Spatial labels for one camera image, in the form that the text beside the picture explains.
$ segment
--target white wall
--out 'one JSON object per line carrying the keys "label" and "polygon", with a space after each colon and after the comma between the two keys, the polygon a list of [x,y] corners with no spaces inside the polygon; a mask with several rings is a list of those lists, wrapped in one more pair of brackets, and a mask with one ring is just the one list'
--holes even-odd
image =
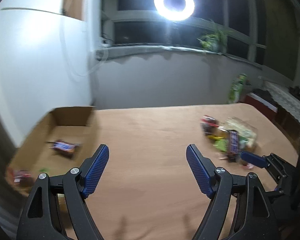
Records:
{"label": "white wall", "polygon": [[111,60],[95,74],[99,109],[224,104],[233,79],[248,75],[253,87],[264,76],[281,84],[292,81],[263,66],[220,55],[164,52]]}
{"label": "white wall", "polygon": [[0,119],[19,146],[47,111],[89,105],[91,93],[89,77],[74,74],[88,70],[86,22],[14,4],[0,4]]}
{"label": "white wall", "polygon": [[86,21],[90,51],[95,51],[101,45],[101,0],[86,0]]}

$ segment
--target white cabinet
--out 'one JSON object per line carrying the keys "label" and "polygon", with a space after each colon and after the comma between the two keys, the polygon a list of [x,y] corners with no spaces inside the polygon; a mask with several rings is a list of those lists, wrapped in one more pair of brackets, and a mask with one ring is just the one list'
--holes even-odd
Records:
{"label": "white cabinet", "polygon": [[90,104],[89,76],[73,74],[87,68],[85,22],[42,11],[0,11],[0,119],[16,146],[52,108]]}

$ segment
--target pile of snacks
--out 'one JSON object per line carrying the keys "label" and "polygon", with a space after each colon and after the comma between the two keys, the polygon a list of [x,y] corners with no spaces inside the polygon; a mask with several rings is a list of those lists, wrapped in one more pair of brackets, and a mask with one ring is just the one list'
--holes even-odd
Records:
{"label": "pile of snacks", "polygon": [[[67,158],[73,158],[74,154],[77,152],[79,144],[67,143],[61,140],[53,143],[51,149],[55,150],[58,154],[61,154]],[[40,172],[48,173],[49,169],[41,169]],[[7,175],[9,181],[13,183],[16,188],[23,189],[26,193],[29,193],[32,186],[34,185],[34,178],[30,171],[27,170],[13,170],[12,168],[7,168]]]}
{"label": "pile of snacks", "polygon": [[249,169],[253,167],[240,160],[240,153],[254,152],[257,140],[257,130],[254,127],[235,117],[219,123],[207,115],[201,119],[201,127],[205,136],[213,140],[214,146],[223,153],[221,159],[228,159],[230,162],[240,161]]}

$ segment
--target wooden table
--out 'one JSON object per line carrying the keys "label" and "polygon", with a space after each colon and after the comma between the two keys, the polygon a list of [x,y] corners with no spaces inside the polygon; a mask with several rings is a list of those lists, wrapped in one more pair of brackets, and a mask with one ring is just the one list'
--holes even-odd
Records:
{"label": "wooden table", "polygon": [[[218,151],[201,131],[204,114],[220,121],[231,116],[242,119],[258,129],[257,154],[273,152],[296,164],[297,154],[287,138],[246,104],[97,111],[96,147],[107,144],[110,158],[87,205],[105,240],[192,239],[210,200],[200,192],[186,161],[186,147],[191,143],[215,166],[244,176],[254,171],[266,190],[274,189],[276,184],[266,170],[247,171],[218,159]],[[234,208],[232,198],[220,238],[227,236]],[[75,239],[73,229],[67,231]]]}

